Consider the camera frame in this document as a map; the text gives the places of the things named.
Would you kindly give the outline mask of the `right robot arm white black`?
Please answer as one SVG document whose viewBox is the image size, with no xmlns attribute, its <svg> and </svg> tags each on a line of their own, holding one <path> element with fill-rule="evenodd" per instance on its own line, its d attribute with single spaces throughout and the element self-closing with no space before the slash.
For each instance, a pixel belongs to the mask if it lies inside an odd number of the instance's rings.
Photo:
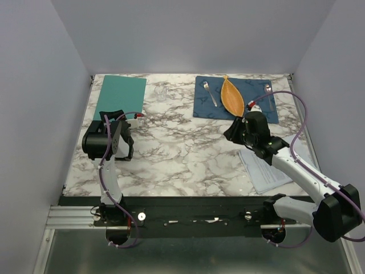
<svg viewBox="0 0 365 274">
<path fill-rule="evenodd" d="M 288 142 L 270 133 L 266 117 L 251 111 L 236 117 L 224 132 L 228 141 L 250 148 L 268 165 L 290 177 L 311 197 L 311 202 L 278 194 L 262 210 L 263 219 L 274 224 L 284 218 L 312 226 L 325 240 L 335 242 L 364 222 L 358 190 L 343 186 L 302 160 Z"/>
</svg>

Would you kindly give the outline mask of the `teal green folder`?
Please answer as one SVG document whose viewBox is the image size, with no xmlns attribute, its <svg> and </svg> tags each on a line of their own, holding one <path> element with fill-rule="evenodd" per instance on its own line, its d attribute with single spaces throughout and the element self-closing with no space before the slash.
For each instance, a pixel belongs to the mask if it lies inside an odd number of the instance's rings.
<svg viewBox="0 0 365 274">
<path fill-rule="evenodd" d="M 93 120 L 100 120 L 99 112 L 141 112 L 147 80 L 127 76 L 106 75 L 103 80 Z"/>
</svg>

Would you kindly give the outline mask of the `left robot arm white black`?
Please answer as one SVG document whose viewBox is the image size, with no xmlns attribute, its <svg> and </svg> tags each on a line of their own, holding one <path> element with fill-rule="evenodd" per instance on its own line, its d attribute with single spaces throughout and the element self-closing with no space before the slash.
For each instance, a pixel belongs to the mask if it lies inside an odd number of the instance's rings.
<svg viewBox="0 0 365 274">
<path fill-rule="evenodd" d="M 94 163 L 101 189 L 100 213 L 113 225 L 121 225 L 131 214 L 127 212 L 116 176 L 115 160 L 130 161 L 134 141 L 123 110 L 99 112 L 82 138 L 82 150 Z"/>
</svg>

